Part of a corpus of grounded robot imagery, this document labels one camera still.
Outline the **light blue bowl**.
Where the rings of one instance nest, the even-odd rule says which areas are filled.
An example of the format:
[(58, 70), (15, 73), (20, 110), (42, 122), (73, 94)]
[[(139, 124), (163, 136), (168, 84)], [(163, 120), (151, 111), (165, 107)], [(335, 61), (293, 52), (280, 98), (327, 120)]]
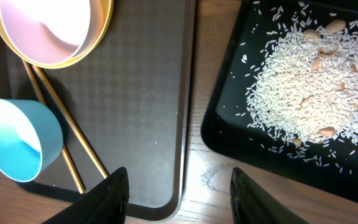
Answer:
[(63, 133), (55, 115), (33, 100), (0, 99), (0, 171), (31, 182), (61, 153)]

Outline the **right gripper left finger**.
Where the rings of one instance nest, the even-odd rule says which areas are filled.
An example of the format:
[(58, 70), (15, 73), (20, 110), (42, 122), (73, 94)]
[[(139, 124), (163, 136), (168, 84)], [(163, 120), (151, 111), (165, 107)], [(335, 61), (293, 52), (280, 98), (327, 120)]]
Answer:
[(124, 167), (118, 168), (107, 179), (45, 224), (122, 224), (126, 220), (129, 201), (129, 179)]

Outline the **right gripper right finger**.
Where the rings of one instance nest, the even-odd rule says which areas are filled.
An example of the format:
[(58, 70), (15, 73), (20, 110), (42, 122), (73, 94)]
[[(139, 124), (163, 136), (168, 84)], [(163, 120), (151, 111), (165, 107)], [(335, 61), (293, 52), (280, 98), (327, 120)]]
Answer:
[(307, 223), (273, 198), (238, 167), (232, 170), (230, 195), (235, 224)]

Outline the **rice and shell waste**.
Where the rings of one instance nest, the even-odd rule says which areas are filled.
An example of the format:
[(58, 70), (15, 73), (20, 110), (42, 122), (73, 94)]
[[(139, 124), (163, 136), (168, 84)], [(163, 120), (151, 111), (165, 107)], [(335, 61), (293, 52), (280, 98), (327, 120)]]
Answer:
[(294, 146), (358, 144), (358, 1), (295, 1), (299, 10), (282, 22), (272, 16), (264, 60), (249, 87), (252, 128)]

